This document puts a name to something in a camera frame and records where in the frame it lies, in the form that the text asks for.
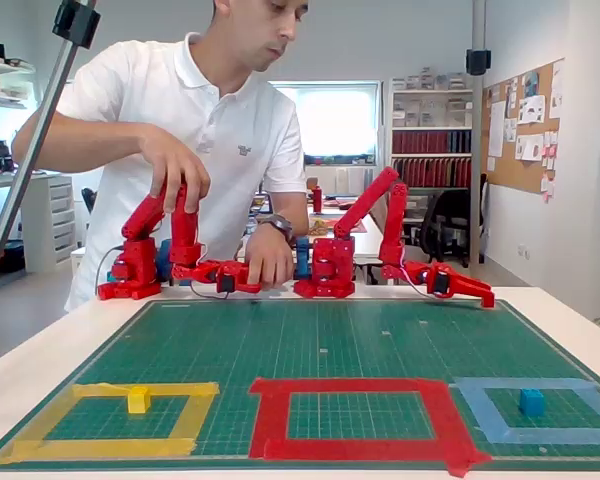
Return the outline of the person's left hand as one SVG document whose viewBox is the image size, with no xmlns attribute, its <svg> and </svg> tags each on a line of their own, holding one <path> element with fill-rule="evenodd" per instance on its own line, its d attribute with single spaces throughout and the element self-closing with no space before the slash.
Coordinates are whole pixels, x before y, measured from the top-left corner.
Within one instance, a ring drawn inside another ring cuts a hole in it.
<svg viewBox="0 0 600 480">
<path fill-rule="evenodd" d="M 247 242 L 245 259 L 249 284 L 272 289 L 282 286 L 293 277 L 291 248 L 275 229 L 258 229 Z"/>
</svg>

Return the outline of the person's right hand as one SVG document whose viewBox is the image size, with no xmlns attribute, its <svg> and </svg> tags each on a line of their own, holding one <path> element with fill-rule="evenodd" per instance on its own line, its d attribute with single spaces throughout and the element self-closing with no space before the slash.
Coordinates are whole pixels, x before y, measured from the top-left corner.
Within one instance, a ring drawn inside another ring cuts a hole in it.
<svg viewBox="0 0 600 480">
<path fill-rule="evenodd" d="M 208 194 L 211 184 L 201 159 L 179 139 L 157 126 L 142 124 L 140 131 L 140 153 L 153 169 L 149 194 L 155 198 L 164 194 L 164 211 L 172 213 L 180 187 L 185 184 L 184 211 L 196 213 L 199 201 Z"/>
</svg>

